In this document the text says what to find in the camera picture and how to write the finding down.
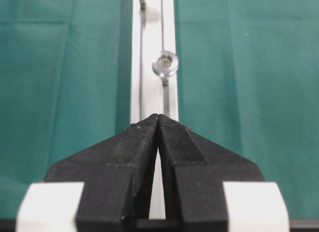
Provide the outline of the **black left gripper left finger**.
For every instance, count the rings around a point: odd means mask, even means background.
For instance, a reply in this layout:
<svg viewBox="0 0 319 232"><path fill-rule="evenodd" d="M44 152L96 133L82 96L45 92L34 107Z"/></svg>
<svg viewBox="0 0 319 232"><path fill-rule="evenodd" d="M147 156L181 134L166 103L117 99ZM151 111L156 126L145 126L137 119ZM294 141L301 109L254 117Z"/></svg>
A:
<svg viewBox="0 0 319 232"><path fill-rule="evenodd" d="M18 232L122 232L143 194L150 209L158 115L54 163L33 183L16 216Z"/></svg>

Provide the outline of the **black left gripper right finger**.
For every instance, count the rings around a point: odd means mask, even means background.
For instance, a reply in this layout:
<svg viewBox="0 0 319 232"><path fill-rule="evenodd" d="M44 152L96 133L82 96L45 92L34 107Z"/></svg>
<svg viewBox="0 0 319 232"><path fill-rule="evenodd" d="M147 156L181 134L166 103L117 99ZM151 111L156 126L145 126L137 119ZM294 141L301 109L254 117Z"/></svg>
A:
<svg viewBox="0 0 319 232"><path fill-rule="evenodd" d="M287 232L278 185L259 167L164 115L159 152L166 215L186 232Z"/></svg>

